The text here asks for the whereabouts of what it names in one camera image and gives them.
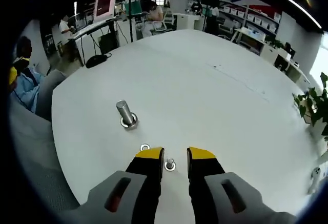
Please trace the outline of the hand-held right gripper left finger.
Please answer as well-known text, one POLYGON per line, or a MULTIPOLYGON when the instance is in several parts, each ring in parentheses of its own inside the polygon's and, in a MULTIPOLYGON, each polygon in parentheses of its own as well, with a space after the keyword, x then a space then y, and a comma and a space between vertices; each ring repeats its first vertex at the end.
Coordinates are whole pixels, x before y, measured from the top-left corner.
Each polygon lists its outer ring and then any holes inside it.
POLYGON ((154 223, 164 152, 156 147, 137 153, 125 171, 91 189, 84 204, 63 212, 60 223, 154 223))

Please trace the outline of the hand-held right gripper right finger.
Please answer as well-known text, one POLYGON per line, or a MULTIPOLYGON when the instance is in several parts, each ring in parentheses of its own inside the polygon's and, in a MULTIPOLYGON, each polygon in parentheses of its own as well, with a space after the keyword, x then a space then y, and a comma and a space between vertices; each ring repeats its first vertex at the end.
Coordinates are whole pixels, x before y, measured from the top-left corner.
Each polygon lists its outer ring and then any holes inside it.
POLYGON ((213 153, 189 147, 187 159, 196 223, 295 223, 294 215, 272 210, 256 188, 225 172, 213 153))

